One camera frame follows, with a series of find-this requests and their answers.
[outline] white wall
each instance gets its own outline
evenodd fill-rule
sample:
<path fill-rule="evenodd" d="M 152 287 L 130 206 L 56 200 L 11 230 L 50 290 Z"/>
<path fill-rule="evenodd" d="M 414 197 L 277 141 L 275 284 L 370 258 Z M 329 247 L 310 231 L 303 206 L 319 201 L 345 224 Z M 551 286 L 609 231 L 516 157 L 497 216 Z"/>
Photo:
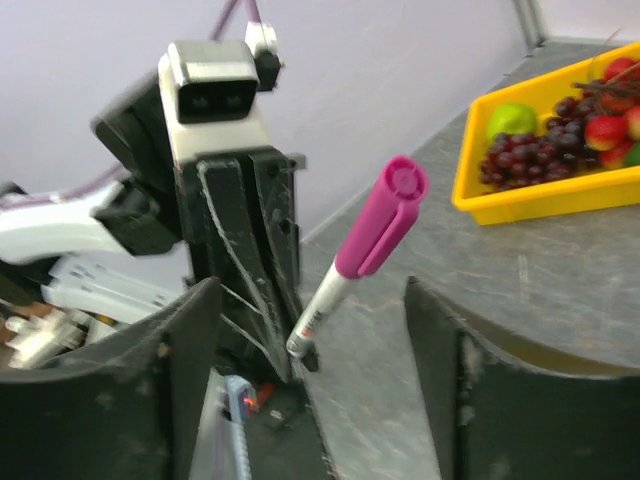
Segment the white wall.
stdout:
<path fill-rule="evenodd" d="M 537 0 L 550 37 L 640 41 L 640 0 Z"/>
<path fill-rule="evenodd" d="M 221 4 L 0 2 L 0 181 L 42 191 L 107 168 L 113 159 L 90 133 L 90 118 L 154 69 L 171 41 L 207 35 Z M 261 104 L 274 144 L 309 156 L 298 188 L 305 233 L 526 53 L 506 0 L 263 0 L 261 7 L 287 64 L 280 88 Z M 230 33 L 241 38 L 243 25 L 241 10 Z M 158 278 L 157 268 L 142 270 Z"/>

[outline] yellow plastic bin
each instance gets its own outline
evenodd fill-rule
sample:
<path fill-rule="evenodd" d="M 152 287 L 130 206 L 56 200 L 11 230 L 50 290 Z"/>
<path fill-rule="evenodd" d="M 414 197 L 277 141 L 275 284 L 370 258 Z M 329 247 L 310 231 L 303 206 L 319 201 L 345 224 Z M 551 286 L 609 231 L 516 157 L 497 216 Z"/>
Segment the yellow plastic bin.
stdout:
<path fill-rule="evenodd" d="M 540 118 L 551 115 L 556 103 L 569 95 L 578 96 L 575 82 L 587 83 L 589 69 L 600 78 L 615 58 L 640 59 L 640 42 L 588 59 L 511 87 L 484 95 L 473 102 L 467 118 L 452 202 L 469 212 L 480 225 L 511 223 L 567 213 L 640 203 L 640 167 L 586 173 L 567 180 L 545 183 L 485 195 L 480 182 L 480 162 L 489 147 L 486 129 L 493 110 L 504 103 L 526 103 Z"/>

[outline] marker cap clip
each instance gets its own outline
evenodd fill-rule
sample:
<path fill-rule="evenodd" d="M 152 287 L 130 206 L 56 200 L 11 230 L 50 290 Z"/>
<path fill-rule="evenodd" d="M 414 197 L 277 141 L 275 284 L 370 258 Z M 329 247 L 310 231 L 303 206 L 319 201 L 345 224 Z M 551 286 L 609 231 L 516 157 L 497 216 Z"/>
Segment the marker cap clip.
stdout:
<path fill-rule="evenodd" d="M 382 171 L 335 259 L 345 278 L 373 275 L 418 219 L 431 181 L 415 161 L 391 160 Z"/>

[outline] pen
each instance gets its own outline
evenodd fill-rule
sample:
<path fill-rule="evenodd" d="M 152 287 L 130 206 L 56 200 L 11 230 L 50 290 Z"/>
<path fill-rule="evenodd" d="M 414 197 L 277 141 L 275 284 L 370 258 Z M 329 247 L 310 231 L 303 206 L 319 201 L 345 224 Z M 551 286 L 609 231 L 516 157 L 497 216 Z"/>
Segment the pen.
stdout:
<path fill-rule="evenodd" d="M 375 274 L 418 219 L 429 176 L 409 157 L 392 159 L 378 177 L 347 239 L 287 340 L 293 357 L 304 357 L 320 324 L 357 281 Z"/>

